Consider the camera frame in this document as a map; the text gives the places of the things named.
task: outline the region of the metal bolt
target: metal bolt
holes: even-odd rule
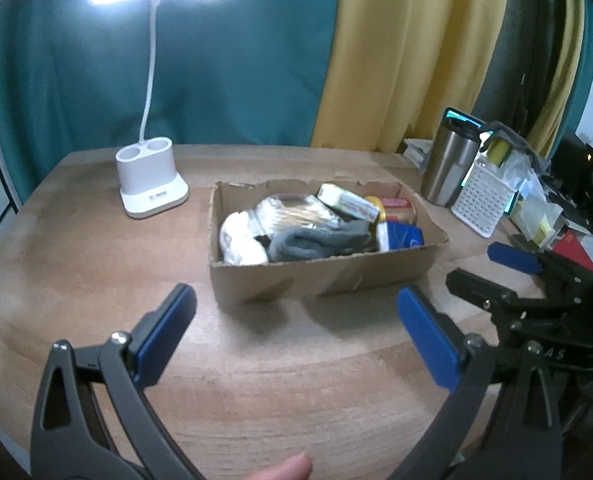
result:
[[[128,341],[128,334],[126,334],[122,330],[119,330],[118,332],[115,332],[112,334],[112,342],[117,345],[123,345],[127,341]]]
[[[531,339],[527,342],[527,351],[538,355],[543,351],[543,345]]]
[[[483,338],[477,333],[470,333],[465,336],[465,344],[472,348],[481,348],[483,346]]]

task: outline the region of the cardboard box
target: cardboard box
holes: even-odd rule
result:
[[[219,304],[300,298],[359,290],[373,286],[416,280],[429,270],[445,247],[447,234],[429,217],[422,198],[396,182],[332,182],[361,196],[407,198],[417,211],[417,225],[423,231],[423,247],[333,256],[319,260],[285,262],[260,266],[232,266],[223,262],[219,229],[225,218],[236,211],[252,209],[276,193],[316,195],[324,181],[272,180],[263,184],[217,182],[210,205],[210,274]]]

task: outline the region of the stainless steel tumbler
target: stainless steel tumbler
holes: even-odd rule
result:
[[[423,174],[423,197],[435,205],[451,205],[480,146],[481,137],[474,124],[454,117],[443,118]]]

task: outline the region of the wooden tabletop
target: wooden tabletop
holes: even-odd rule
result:
[[[220,309],[208,271],[213,182],[272,178],[402,180],[420,177],[398,155],[309,148],[176,146],[190,185],[182,206],[129,219],[118,195],[116,150],[73,153],[41,183],[0,243],[0,428],[26,449],[51,343],[104,342],[130,330],[177,282],[198,293],[198,314],[147,397],[183,451],[210,479],[244,478],[296,451],[313,478],[382,479],[416,444],[446,397],[395,309],[399,287]],[[487,245],[429,206],[448,248],[419,285],[464,332],[495,342],[489,316],[452,297],[455,267],[537,294],[532,280],[490,263]],[[125,434],[97,389],[117,446]],[[493,393],[470,438],[481,433]]]

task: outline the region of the box of items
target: box of items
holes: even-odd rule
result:
[[[218,182],[209,222],[220,304],[410,282],[448,242],[422,198],[396,182]]]

